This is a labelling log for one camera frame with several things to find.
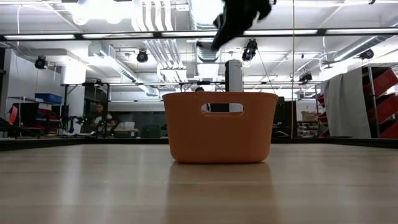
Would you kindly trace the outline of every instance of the red shelf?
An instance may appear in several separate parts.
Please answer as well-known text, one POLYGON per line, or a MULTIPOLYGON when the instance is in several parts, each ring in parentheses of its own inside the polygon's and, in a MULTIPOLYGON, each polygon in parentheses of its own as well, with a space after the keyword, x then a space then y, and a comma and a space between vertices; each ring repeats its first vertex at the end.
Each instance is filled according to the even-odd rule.
POLYGON ((391 121, 384 126, 386 126, 386 130, 380 134, 380 138, 398 139, 398 121, 391 121))
MULTIPOLYGON (((398 112, 398 98, 395 94, 380 96, 377 100, 377 118, 379 123, 385 122, 398 112)), ((368 110, 368 117, 374 118, 374 108, 368 110)))
MULTIPOLYGON (((365 95, 371 95, 372 86, 369 78, 366 78, 366 76, 363 78, 363 91, 365 95)), ((382 73, 373 73, 374 94, 376 98, 379 98, 383 93, 385 93, 388 89, 390 89, 397 83, 398 77, 391 69, 385 70, 382 73)))

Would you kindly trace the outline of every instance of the cable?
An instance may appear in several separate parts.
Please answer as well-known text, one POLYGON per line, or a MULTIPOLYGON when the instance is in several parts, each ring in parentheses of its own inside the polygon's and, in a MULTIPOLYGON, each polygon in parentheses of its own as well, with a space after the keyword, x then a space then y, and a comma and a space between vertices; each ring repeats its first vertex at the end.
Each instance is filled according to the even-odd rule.
POLYGON ((29 6, 29 5, 25 5, 25 6, 22 6, 22 7, 28 7, 28 8, 35 9, 35 10, 38 10, 38 11, 43 11, 43 12, 68 12, 68 10, 66 10, 66 9, 61 9, 61 10, 58 10, 58 9, 40 9, 40 8, 35 7, 35 6, 29 6))
POLYGON ((272 81, 271 81, 271 79, 269 78, 269 75, 268 75, 266 66, 264 65, 264 62, 262 61, 262 57, 261 57, 261 54, 260 54, 259 49, 257 49, 257 51, 259 52, 261 64, 262 64, 262 67, 264 68, 264 71, 266 72, 267 78, 268 78, 268 80, 269 80, 269 84, 271 84, 272 91, 274 91, 274 93, 277 95, 276 91, 274 90, 274 87, 272 86, 272 81))
POLYGON ((21 11, 21 9, 22 9, 22 5, 20 5, 18 7, 18 10, 17 10, 17 31, 18 31, 18 34, 19 34, 19 12, 21 11))
MULTIPOLYGON (((296 22, 296 20, 295 20, 295 16, 296 16, 296 11, 295 11, 295 4, 294 4, 294 1, 295 0, 293 0, 293 52, 294 52, 294 49, 295 49, 295 27, 296 27, 296 25, 295 25, 295 22, 296 22)), ((295 62, 295 57, 294 57, 294 53, 293 53, 293 65, 292 65, 292 124, 291 124, 291 127, 290 127, 290 130, 291 130, 291 132, 290 132, 290 138, 291 139, 293 139, 293 124, 294 124, 294 110, 293 110, 293 102, 294 102, 294 99, 293 99, 293 96, 294 96, 294 94, 293 94, 293 89, 294 89, 294 62, 295 62)))

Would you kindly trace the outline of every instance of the white pillar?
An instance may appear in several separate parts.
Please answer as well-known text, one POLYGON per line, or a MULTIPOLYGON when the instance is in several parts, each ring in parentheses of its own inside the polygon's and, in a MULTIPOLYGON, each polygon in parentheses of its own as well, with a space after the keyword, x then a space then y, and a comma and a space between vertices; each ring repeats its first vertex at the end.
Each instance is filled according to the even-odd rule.
MULTIPOLYGON (((225 63, 225 70, 226 91, 243 92, 242 62, 229 60, 225 63)), ((243 109, 241 104, 229 104, 229 112, 241 112, 243 109)))

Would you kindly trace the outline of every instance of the ceiling pipe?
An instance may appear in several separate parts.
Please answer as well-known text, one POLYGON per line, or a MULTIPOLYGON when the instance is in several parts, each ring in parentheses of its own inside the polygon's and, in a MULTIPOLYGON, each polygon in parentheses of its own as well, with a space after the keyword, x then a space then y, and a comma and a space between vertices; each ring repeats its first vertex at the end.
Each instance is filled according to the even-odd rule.
MULTIPOLYGON (((391 19, 386 24, 384 24, 383 27, 398 27, 398 16, 391 19)), ((349 46, 345 47, 343 50, 338 51, 334 55, 333 59, 336 62, 347 60, 392 37, 393 35, 377 35, 373 37, 362 37, 359 40, 350 44, 349 46)))
MULTIPOLYGON (((163 23, 162 23, 162 5, 160 1, 154 1, 155 3, 155 25, 158 31, 164 31, 163 23)), ((162 47, 161 49, 163 50, 165 57, 167 57, 167 61, 170 62, 170 68, 177 68, 177 60, 175 58, 174 52, 172 51, 172 48, 167 40, 162 40, 162 42, 159 42, 160 45, 162 43, 166 46, 167 50, 170 53, 170 57, 165 51, 165 49, 162 47)))
POLYGON ((69 21, 65 16, 61 15, 57 10, 54 9, 49 3, 43 2, 43 5, 53 11, 59 18, 61 18, 63 21, 65 21, 68 25, 73 27, 77 32, 82 32, 81 29, 79 29, 73 22, 69 21))
MULTIPOLYGON (((166 26, 167 31, 173 31, 172 8, 171 8, 170 0, 164 0, 163 4, 164 4, 164 12, 165 12, 164 24, 166 26)), ((181 56, 180 56, 180 52, 178 51, 177 41, 175 39, 170 39, 170 40, 167 40, 167 42, 170 45, 170 49, 174 52, 175 59, 176 59, 176 61, 178 63, 178 66, 180 68, 184 68, 184 65, 182 63, 182 59, 181 59, 181 56)))
MULTIPOLYGON (((152 2, 148 0, 144 0, 145 2, 145 9, 146 9, 146 14, 145 14, 145 25, 147 27, 147 30, 153 31, 155 30, 154 25, 152 23, 152 2)), ((163 64, 166 64, 165 68, 167 67, 172 67, 172 64, 170 61, 168 61, 163 46, 160 45, 159 40, 152 40, 149 41, 152 44, 152 47, 158 54, 158 57, 163 61, 163 64)))
MULTIPOLYGON (((133 12, 134 15, 136 15, 136 21, 134 21, 132 19, 132 26, 134 29, 137 29, 137 31, 146 31, 147 28, 144 24, 144 18, 142 15, 142 10, 143 10, 143 6, 142 6, 142 2, 140 0, 136 0, 135 1, 135 5, 134 5, 135 10, 133 12)), ((167 67, 167 65, 160 59, 158 52, 155 51, 155 48, 153 47, 153 43, 151 40, 143 40, 145 46, 149 49, 149 51, 152 53, 152 55, 154 56, 156 62, 161 65, 163 68, 167 67)))
MULTIPOLYGON (((223 5, 221 1, 214 0, 188 0, 189 13, 193 30, 210 30, 216 29, 213 25, 213 19, 222 12, 223 5)), ((197 65, 196 71, 201 78, 217 79, 220 65, 215 62, 220 62, 220 51, 212 52, 201 48, 195 48, 196 61, 211 62, 213 64, 197 65)))
MULTIPOLYGON (((327 22, 329 22, 329 20, 330 20, 333 16, 335 16, 335 15, 337 14, 337 12, 339 12, 342 8, 343 8, 343 6, 339 6, 338 8, 334 9, 331 13, 329 13, 328 16, 326 16, 326 17, 324 18, 324 20, 322 20, 321 23, 319 23, 318 28, 319 28, 319 29, 322 28, 322 27, 323 27, 327 22)), ((291 50, 290 52, 288 52, 287 54, 285 54, 284 58, 287 58, 289 55, 291 55, 291 54, 294 52, 294 50, 295 50, 295 49, 293 49, 293 50, 291 50)), ((286 60, 283 59, 283 61, 281 61, 281 62, 278 63, 274 68, 271 69, 271 72, 270 72, 270 73, 273 74, 274 71, 275 71, 277 68, 279 68, 285 61, 286 61, 286 60)), ((314 62, 312 62, 312 61, 313 61, 313 60, 310 60, 309 62, 307 62, 307 63, 304 65, 304 67, 307 66, 308 63, 314 63, 314 62)))
MULTIPOLYGON (((398 16, 391 19, 389 22, 387 22, 383 27, 398 27, 398 16)), ((328 63, 335 63, 335 62, 341 62, 347 59, 350 59, 351 57, 354 57, 390 38, 392 38, 393 35, 377 35, 373 37, 362 37, 358 39, 357 41, 353 42, 349 46, 345 47, 344 49, 331 54, 327 54, 327 58, 332 58, 333 60, 328 63)), ((322 54, 319 60, 323 59, 325 57, 325 54, 322 54)), ((311 71, 317 66, 319 66, 319 60, 313 59, 307 62, 307 64, 304 66, 307 71, 311 71)))

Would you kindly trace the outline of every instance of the black object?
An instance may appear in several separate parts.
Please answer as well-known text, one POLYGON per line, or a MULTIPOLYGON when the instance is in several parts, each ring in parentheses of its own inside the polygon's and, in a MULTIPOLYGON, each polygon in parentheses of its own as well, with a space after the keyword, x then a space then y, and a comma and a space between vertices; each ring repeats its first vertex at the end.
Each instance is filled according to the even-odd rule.
POLYGON ((147 55, 147 50, 146 49, 140 49, 138 55, 137 55, 137 61, 139 63, 145 63, 148 61, 148 55, 147 55))
POLYGON ((161 136, 159 125, 147 125, 141 130, 141 138, 160 138, 161 136))
POLYGON ((49 66, 48 61, 45 60, 45 56, 38 56, 37 60, 35 62, 35 67, 37 69, 47 69, 47 67, 49 66))
POLYGON ((258 49, 257 42, 255 39, 250 39, 248 44, 244 48, 244 52, 242 54, 242 60, 244 62, 251 61, 254 56, 256 56, 256 51, 258 49))
POLYGON ((297 137, 297 112, 295 101, 285 101, 283 97, 278 98, 278 103, 274 115, 274 127, 272 137, 282 137, 280 133, 285 133, 283 137, 290 138, 292 135, 292 102, 293 102, 293 138, 297 137))
POLYGON ((359 58, 362 59, 362 60, 364 60, 364 59, 371 59, 371 58, 373 58, 373 57, 374 57, 374 52, 373 52, 372 49, 369 49, 369 50, 367 50, 367 51, 365 51, 365 52, 363 52, 363 53, 361 53, 361 54, 359 55, 359 58))
POLYGON ((21 123, 23 123, 24 126, 36 123, 39 103, 14 103, 13 106, 19 111, 19 116, 17 116, 14 124, 19 124, 19 118, 21 118, 21 123))
MULTIPOLYGON (((63 106, 53 105, 51 107, 51 111, 53 111, 57 116, 61 116, 61 114, 63 113, 63 106)), ((66 107, 65 111, 66 111, 66 116, 68 116, 69 106, 66 107)))
POLYGON ((261 21, 268 16, 271 9, 269 1, 264 0, 225 1, 222 16, 218 16, 215 20, 217 24, 223 18, 223 23, 219 26, 218 32, 213 39, 211 49, 217 51, 230 40, 242 35, 244 31, 252 26, 258 12, 258 20, 261 21))
POLYGON ((306 74, 302 75, 299 79, 299 81, 303 82, 303 84, 307 84, 311 80, 312 80, 312 74, 310 72, 307 72, 306 74))

